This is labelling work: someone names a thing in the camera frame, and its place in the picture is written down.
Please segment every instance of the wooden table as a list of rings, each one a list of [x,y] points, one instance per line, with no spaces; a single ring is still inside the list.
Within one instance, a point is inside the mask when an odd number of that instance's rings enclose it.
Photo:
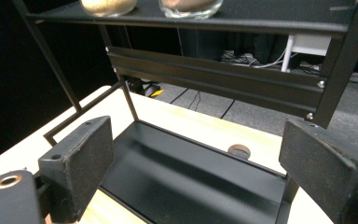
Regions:
[[[84,105],[105,91],[102,87],[84,99]],[[282,139],[279,136],[240,126],[225,120],[213,118],[198,112],[169,105],[157,100],[133,94],[140,119],[166,130],[192,138],[206,145],[227,151],[234,144],[242,144],[252,151],[250,161],[285,173],[278,162]],[[24,169],[35,173],[38,170],[37,159],[51,149],[43,134],[61,121],[71,116],[75,110],[68,109],[44,127],[28,136],[16,146],[0,156],[0,174]],[[73,122],[55,136],[57,142],[88,119],[109,115],[112,119],[113,137],[118,136],[132,123],[132,116],[122,91],[115,91],[89,112]],[[80,223],[143,223],[143,221],[111,200],[101,191],[97,191]],[[293,202],[288,223],[331,223],[319,206],[300,189]]]

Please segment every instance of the black metal shelf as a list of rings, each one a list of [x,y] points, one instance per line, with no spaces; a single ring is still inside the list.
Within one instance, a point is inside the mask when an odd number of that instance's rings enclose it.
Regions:
[[[78,22],[220,31],[344,35],[354,11],[352,0],[226,0],[207,20],[167,19],[157,0],[138,1],[133,12],[117,18],[92,17],[76,2],[41,14],[26,14],[32,21]]]

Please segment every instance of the gray carpet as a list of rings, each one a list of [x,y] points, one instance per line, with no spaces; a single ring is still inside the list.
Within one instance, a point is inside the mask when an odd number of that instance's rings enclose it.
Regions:
[[[221,118],[231,103],[231,99],[209,93],[188,90],[168,84],[160,84],[164,92],[156,99],[196,110],[200,113]],[[223,119],[239,123],[267,133],[282,136],[287,119],[298,119],[288,114],[235,101]],[[350,83],[337,107],[336,113],[328,127],[331,133],[358,146],[358,84]]]

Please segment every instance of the black metal tray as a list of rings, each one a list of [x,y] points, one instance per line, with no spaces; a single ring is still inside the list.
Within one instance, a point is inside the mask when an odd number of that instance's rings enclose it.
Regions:
[[[354,10],[353,0],[227,0],[208,20],[167,19],[158,0],[142,0],[124,16],[92,17],[76,2],[40,14],[28,13],[34,21],[178,27],[190,29],[248,31],[256,33],[313,33],[344,35]]]
[[[146,222],[276,223],[279,173],[142,121],[114,148],[102,190]]]

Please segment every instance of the screw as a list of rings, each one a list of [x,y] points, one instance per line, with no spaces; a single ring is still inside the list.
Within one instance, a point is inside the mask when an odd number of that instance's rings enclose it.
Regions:
[[[307,119],[313,119],[313,114],[312,114],[312,113],[309,113],[309,114],[307,115]]]
[[[324,87],[325,87],[324,81],[318,82],[318,87],[321,88],[321,89],[324,89]]]

